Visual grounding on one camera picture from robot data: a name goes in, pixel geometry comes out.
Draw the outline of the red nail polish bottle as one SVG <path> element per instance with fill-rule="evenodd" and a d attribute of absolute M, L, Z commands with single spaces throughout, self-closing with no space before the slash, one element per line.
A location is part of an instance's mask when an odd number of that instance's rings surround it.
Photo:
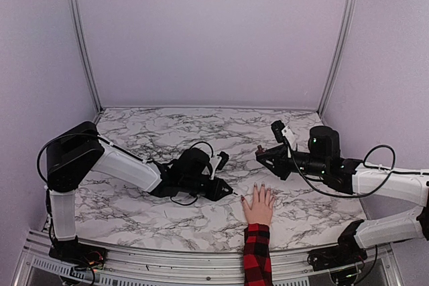
<path fill-rule="evenodd" d="M 256 155 L 261 155 L 263 153 L 265 153 L 265 149 L 261 145 L 258 145 L 257 146 L 257 151 L 255 152 L 255 154 Z"/>

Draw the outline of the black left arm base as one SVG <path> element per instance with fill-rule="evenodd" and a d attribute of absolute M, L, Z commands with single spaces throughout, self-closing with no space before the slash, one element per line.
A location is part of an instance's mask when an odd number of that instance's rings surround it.
<path fill-rule="evenodd" d="M 73 240 L 59 241 L 50 236 L 52 246 L 49 256 L 53 259 L 70 263 L 75 269 L 90 273 L 90 285 L 96 283 L 95 269 L 103 268 L 107 256 L 107 249 L 99 246 L 82 244 L 76 236 Z"/>

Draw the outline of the red black plaid sleeve forearm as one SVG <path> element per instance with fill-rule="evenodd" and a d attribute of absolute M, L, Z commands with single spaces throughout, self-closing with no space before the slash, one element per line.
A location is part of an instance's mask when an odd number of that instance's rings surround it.
<path fill-rule="evenodd" d="M 244 230 L 244 241 L 244 285 L 273 285 L 269 253 L 269 226 L 248 224 Z"/>

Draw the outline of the bare human hand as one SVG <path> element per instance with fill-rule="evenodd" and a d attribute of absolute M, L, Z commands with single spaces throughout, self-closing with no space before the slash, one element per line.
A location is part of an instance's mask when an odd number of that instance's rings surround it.
<path fill-rule="evenodd" d="M 271 188 L 267 188 L 264 183 L 260 186 L 254 183 L 251 204 L 244 196 L 240 196 L 240 199 L 248 224 L 270 226 L 275 202 L 275 196 L 271 194 Z"/>

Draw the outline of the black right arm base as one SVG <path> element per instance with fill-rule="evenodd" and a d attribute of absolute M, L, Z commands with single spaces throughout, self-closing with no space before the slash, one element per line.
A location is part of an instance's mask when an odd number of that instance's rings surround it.
<path fill-rule="evenodd" d="M 364 220 L 351 222 L 338 237 L 337 245 L 310 251 L 307 262 L 313 271 L 333 269 L 366 260 L 366 251 L 355 240 L 357 229 L 362 223 Z"/>

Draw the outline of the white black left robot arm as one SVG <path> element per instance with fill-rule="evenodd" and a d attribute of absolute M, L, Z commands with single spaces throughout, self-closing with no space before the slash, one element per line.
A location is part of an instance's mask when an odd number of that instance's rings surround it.
<path fill-rule="evenodd" d="M 217 177 L 229 160 L 223 151 L 209 153 L 192 145 L 177 159 L 160 163 L 142 159 L 101 137 L 97 126 L 85 121 L 47 142 L 37 161 L 46 158 L 46 172 L 36 167 L 46 184 L 47 213 L 58 250 L 71 263 L 84 258 L 78 243 L 74 203 L 75 191 L 89 172 L 97 172 L 131 184 L 157 198 L 173 198 L 180 192 L 217 202 L 233 193 Z"/>

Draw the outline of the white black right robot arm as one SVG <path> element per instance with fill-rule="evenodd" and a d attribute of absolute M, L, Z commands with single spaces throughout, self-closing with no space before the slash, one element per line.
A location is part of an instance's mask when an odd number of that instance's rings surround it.
<path fill-rule="evenodd" d="M 332 259 L 347 264 L 359 249 L 403 240 L 428 238 L 428 170 L 373 165 L 366 159 L 341 157 L 339 133 L 327 126 L 309 130 L 308 151 L 293 148 L 295 135 L 281 121 L 271 125 L 278 146 L 255 152 L 256 160 L 281 180 L 291 173 L 319 194 L 314 182 L 332 189 L 330 197 L 361 199 L 380 195 L 413 203 L 411 210 L 377 220 L 352 222 L 332 250 Z"/>

